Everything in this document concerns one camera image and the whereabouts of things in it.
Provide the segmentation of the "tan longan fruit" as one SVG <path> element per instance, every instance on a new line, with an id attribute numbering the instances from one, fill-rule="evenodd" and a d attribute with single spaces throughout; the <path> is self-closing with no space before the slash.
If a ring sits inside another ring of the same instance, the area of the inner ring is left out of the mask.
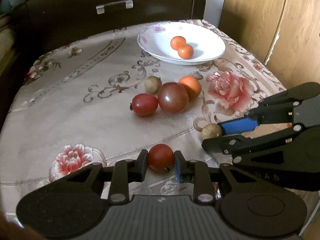
<path id="1" fill-rule="evenodd" d="M 218 138 L 222 135 L 222 129 L 218 124 L 207 124 L 201 131 L 202 140 Z"/>
<path id="2" fill-rule="evenodd" d="M 162 86 L 162 81 L 159 77 L 150 76 L 144 82 L 145 90 L 148 93 L 156 94 Z"/>

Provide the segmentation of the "red cherry tomato with stem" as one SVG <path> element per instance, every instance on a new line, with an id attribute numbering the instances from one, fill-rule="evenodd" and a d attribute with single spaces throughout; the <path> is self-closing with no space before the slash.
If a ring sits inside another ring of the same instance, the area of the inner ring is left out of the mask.
<path id="1" fill-rule="evenodd" d="M 148 165 L 158 173 L 168 173 L 174 166 L 174 152 L 166 144 L 157 144 L 148 152 Z"/>

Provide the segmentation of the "orange mandarin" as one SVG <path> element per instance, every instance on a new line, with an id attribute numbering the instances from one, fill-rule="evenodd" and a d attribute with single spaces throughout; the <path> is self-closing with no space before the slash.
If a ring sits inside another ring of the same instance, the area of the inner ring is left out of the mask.
<path id="1" fill-rule="evenodd" d="M 194 54 L 194 49 L 191 45 L 185 44 L 177 50 L 179 57 L 182 59 L 191 59 Z"/>
<path id="2" fill-rule="evenodd" d="M 202 91 L 199 81 L 191 75 L 182 77 L 178 83 L 186 89 L 190 101 L 198 97 Z"/>
<path id="3" fill-rule="evenodd" d="M 182 36 L 175 36 L 170 41 L 170 46 L 173 50 L 179 50 L 186 45 L 186 39 Z"/>

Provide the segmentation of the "red oval cherry tomato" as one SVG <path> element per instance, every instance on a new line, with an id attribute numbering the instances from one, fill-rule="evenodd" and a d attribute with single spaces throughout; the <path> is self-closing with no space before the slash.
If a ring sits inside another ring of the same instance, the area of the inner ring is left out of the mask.
<path id="1" fill-rule="evenodd" d="M 151 94 L 141 93 L 136 95 L 130 103 L 130 110 L 139 116 L 153 114 L 158 108 L 158 99 Z"/>

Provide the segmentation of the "dark brown-red tomato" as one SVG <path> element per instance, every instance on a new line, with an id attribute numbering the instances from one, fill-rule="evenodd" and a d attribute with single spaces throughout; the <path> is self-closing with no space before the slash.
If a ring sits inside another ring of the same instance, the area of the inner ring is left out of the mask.
<path id="1" fill-rule="evenodd" d="M 158 104 L 169 114 L 182 113 L 189 102 L 187 90 L 179 83 L 167 82 L 158 91 Z"/>

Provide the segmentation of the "floral beige tablecloth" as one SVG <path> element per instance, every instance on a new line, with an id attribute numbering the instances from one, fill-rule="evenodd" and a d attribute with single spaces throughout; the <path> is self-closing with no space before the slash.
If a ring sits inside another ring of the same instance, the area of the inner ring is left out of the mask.
<path id="1" fill-rule="evenodd" d="M 86 164 L 112 166 L 157 144 L 211 167 L 230 161 L 204 152 L 201 128 L 238 118 L 285 87 L 249 51 L 204 20 L 179 22 L 177 34 L 202 30 L 210 42 L 220 42 L 223 55 L 213 61 L 181 66 L 140 48 L 140 32 L 163 35 L 168 27 L 148 23 L 110 31 L 34 62 L 1 130 L 1 208 L 7 219 L 16 219 L 16 206 L 29 192 Z M 157 109 L 139 117 L 130 111 L 148 77 L 167 83 L 187 75 L 199 80 L 202 91 L 184 112 Z"/>

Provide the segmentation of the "wooden cabinet panel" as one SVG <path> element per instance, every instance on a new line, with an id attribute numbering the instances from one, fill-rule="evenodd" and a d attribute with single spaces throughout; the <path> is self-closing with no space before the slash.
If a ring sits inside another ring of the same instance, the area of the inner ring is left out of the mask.
<path id="1" fill-rule="evenodd" d="M 287 88 L 319 81 L 319 0 L 224 0 L 219 29 Z"/>

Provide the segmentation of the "white floral plate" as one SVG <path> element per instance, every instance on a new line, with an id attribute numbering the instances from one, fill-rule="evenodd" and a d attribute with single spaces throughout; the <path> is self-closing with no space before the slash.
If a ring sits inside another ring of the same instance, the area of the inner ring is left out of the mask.
<path id="1" fill-rule="evenodd" d="M 144 29 L 137 43 L 151 56 L 167 63 L 198 65 L 225 52 L 222 38 L 211 30 L 183 22 L 156 23 Z"/>

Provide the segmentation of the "grey quilted mattress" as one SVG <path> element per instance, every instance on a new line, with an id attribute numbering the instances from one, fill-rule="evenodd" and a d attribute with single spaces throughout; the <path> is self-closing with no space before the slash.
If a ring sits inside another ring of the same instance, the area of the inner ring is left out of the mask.
<path id="1" fill-rule="evenodd" d="M 1 14 L 0 21 L 0 75 L 8 67 L 14 57 L 14 37 L 12 30 L 9 27 L 9 14 Z"/>

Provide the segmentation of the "dark wooden nightstand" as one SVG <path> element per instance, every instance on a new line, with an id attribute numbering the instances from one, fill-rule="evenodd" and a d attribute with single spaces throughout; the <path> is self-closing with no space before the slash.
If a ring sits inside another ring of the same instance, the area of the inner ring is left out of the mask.
<path id="1" fill-rule="evenodd" d="M 9 25 L 26 45 L 52 50 L 135 24 L 199 19 L 206 0 L 10 0 Z"/>

